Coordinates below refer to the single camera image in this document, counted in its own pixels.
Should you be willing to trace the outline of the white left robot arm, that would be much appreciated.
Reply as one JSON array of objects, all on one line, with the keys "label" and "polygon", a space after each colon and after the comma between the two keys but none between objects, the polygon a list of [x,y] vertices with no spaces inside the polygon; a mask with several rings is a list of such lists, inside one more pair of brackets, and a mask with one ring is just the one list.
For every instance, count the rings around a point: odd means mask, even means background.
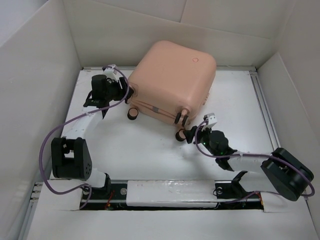
[{"label": "white left robot arm", "polygon": [[51,141],[52,173],[55,178],[83,181],[103,199],[111,194],[109,175],[93,168],[86,136],[105,118],[111,107],[110,102],[119,103],[127,98],[127,93],[128,84],[123,76],[116,79],[111,72],[91,78],[91,91],[82,108],[84,116],[77,118],[64,136]]}]

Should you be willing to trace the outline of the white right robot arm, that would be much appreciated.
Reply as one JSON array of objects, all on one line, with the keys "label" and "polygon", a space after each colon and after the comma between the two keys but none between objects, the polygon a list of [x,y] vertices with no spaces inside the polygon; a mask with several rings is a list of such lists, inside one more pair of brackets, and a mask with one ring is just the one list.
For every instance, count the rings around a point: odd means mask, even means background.
[{"label": "white right robot arm", "polygon": [[195,144],[200,153],[214,158],[225,171],[263,174],[276,193],[289,201],[316,193],[312,171],[285,148],[278,147],[270,154],[241,152],[229,146],[222,131],[212,130],[204,123],[183,130],[182,134],[187,143]]}]

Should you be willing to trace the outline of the pink hard-shell suitcase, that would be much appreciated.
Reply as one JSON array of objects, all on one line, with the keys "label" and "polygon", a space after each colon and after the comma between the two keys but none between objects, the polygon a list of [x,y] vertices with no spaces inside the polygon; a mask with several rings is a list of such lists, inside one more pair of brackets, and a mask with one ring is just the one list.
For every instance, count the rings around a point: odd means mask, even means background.
[{"label": "pink hard-shell suitcase", "polygon": [[139,113],[177,127],[175,138],[198,115],[209,96],[217,63],[212,55],[161,40],[145,54],[128,78],[133,90],[127,117]]}]

